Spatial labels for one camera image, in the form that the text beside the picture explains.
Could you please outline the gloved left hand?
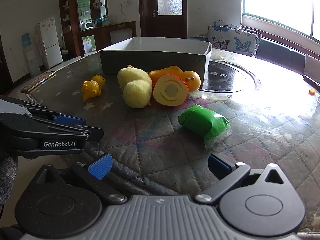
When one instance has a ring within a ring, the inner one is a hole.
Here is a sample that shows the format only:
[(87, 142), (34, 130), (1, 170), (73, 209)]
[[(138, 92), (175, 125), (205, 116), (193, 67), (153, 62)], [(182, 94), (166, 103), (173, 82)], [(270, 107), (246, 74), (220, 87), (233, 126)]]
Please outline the gloved left hand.
[(3, 206), (10, 198), (17, 174), (18, 157), (10, 157), (1, 160), (0, 165), (0, 206)]

